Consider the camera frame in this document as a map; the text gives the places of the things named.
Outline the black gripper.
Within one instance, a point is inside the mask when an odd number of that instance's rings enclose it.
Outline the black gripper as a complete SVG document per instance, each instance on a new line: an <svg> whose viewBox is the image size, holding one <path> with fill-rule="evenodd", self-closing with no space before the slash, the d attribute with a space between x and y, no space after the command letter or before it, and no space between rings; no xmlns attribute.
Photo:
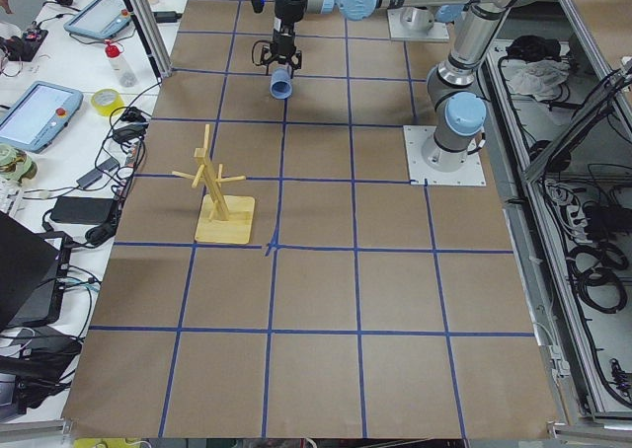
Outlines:
<svg viewBox="0 0 632 448"><path fill-rule="evenodd" d="M290 77L302 68L302 52L296 48L294 26L302 20L302 0L276 0L273 40L257 40L252 46L252 63L270 71L277 62L290 67Z"/></svg>

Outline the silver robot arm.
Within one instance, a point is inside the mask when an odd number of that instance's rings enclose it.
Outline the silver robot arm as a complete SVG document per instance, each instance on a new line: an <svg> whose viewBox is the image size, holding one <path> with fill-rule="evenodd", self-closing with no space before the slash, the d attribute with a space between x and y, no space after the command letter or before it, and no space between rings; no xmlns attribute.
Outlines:
<svg viewBox="0 0 632 448"><path fill-rule="evenodd" d="M295 25L306 13L328 13L333 8L350 21L361 21L378 9L462 5L464 20L448 57L434 67L428 80L428 94L434 103L437 126L422 146L424 162L445 173L459 170L473 151L469 145L481 131L487 109L482 99L468 92L492 41L511 9L537 0L273 0L275 21L271 40L265 42L255 64L273 63L296 71L302 53L295 46ZM254 12L264 9L266 0L251 0Z"/></svg>
<svg viewBox="0 0 632 448"><path fill-rule="evenodd" d="M453 22L460 16L463 9L463 4L406 7L400 15L400 21L409 30L425 32L431 29L436 22L444 24Z"/></svg>

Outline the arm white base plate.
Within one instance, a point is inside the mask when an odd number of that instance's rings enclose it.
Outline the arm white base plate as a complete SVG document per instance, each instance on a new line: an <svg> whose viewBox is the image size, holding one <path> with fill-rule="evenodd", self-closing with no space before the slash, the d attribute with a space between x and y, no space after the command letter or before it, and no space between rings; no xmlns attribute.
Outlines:
<svg viewBox="0 0 632 448"><path fill-rule="evenodd" d="M447 152L435 143L433 125L403 127L408 175L411 185L484 187L486 180L479 153L469 155L477 143L471 138L468 148Z"/></svg>
<svg viewBox="0 0 632 448"><path fill-rule="evenodd" d="M402 7L387 11L390 38L398 41L448 42L445 23L437 21L438 7Z"/></svg>

